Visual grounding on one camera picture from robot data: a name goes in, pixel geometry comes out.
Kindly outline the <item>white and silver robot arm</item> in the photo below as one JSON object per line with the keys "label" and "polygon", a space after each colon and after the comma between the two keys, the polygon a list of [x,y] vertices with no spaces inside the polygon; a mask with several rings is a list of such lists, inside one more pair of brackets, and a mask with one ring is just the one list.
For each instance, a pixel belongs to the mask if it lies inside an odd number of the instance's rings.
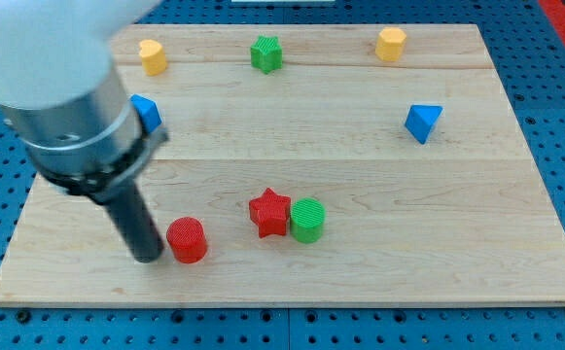
{"label": "white and silver robot arm", "polygon": [[105,201],[150,159],[109,41],[158,3],[0,1],[0,107],[47,180]]}

